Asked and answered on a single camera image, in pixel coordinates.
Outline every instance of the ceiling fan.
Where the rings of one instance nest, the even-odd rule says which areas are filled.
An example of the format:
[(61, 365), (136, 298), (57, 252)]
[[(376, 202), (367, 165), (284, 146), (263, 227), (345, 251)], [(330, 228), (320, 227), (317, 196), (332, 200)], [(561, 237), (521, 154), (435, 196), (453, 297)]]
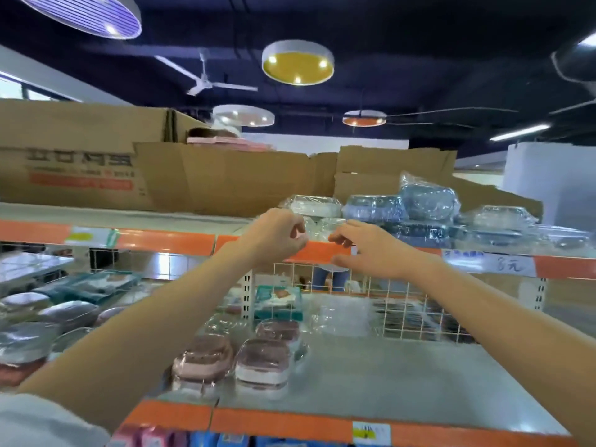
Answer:
[(155, 58), (158, 61), (161, 61), (165, 65), (171, 67), (174, 70), (177, 70), (183, 75), (186, 75), (188, 78), (193, 79), (195, 81), (195, 86), (188, 90), (188, 95), (197, 95), (203, 89), (211, 89), (211, 88), (225, 88), (225, 89), (242, 89), (245, 91), (258, 91), (259, 89), (254, 86), (243, 86), (242, 84), (229, 84), (229, 83), (220, 83), (220, 82), (211, 82), (209, 81), (209, 77), (207, 76), (207, 72), (205, 71), (205, 64), (206, 59), (205, 56), (201, 53), (200, 55), (201, 63), (203, 67), (203, 71), (201, 72), (201, 77), (199, 78), (197, 75), (189, 72), (184, 67), (177, 65), (175, 62), (170, 61), (163, 56), (156, 56)]

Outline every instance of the yellow ceiling lamp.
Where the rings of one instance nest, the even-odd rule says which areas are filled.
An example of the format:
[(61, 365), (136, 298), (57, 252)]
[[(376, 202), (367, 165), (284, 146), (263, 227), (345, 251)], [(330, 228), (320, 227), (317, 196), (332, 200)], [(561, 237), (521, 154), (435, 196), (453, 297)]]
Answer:
[(387, 115), (377, 110), (354, 110), (345, 113), (342, 120), (351, 127), (379, 127), (387, 122)]
[(311, 86), (326, 82), (335, 71), (333, 53), (306, 40), (280, 40), (267, 45), (261, 60), (263, 72), (280, 83)]

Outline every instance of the dark ceiling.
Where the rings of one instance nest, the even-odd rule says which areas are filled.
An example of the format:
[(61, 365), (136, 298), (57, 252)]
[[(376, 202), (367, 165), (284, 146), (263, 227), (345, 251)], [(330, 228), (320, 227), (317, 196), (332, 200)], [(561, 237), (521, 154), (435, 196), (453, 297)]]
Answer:
[[(557, 75), (550, 54), (557, 52), (565, 76), (596, 80), (596, 51), (576, 46), (596, 29), (596, 0), (135, 0), (143, 32), (125, 42), (3, 1), (1, 44), (133, 104), (199, 116), (219, 104), (257, 105), (277, 116), (260, 132), (411, 138), (413, 146), (463, 155), (497, 150), (503, 144), (489, 137), (539, 121), (554, 125), (542, 139), (596, 144), (596, 105), (549, 115), (594, 98)], [(265, 76), (263, 48), (288, 38), (329, 48), (334, 76), (307, 87)], [(200, 74), (201, 52), (212, 81), (259, 91), (214, 88), (189, 97), (194, 82), (153, 58)], [(466, 106), (511, 111), (399, 116)], [(342, 113), (360, 108), (396, 116), (370, 129), (341, 123)]]

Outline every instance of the white sleeve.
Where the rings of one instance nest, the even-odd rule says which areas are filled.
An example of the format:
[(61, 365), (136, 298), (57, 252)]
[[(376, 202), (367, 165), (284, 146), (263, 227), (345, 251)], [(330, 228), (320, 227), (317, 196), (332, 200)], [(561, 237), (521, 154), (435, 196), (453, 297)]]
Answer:
[(0, 393), (0, 447), (104, 447), (108, 432), (49, 400)]

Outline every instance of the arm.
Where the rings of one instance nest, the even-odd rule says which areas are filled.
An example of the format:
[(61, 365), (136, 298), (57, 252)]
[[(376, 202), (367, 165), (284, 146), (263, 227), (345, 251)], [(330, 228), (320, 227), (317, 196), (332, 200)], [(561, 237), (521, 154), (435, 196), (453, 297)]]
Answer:
[(338, 255), (336, 265), (409, 281), (434, 298), (582, 445), (595, 444), (596, 340), (376, 226), (350, 220), (330, 240), (358, 245), (359, 255)]
[(221, 298), (250, 269), (281, 262), (308, 238), (302, 217), (272, 209), (237, 241), (89, 333), (21, 384), (112, 432), (157, 383)]

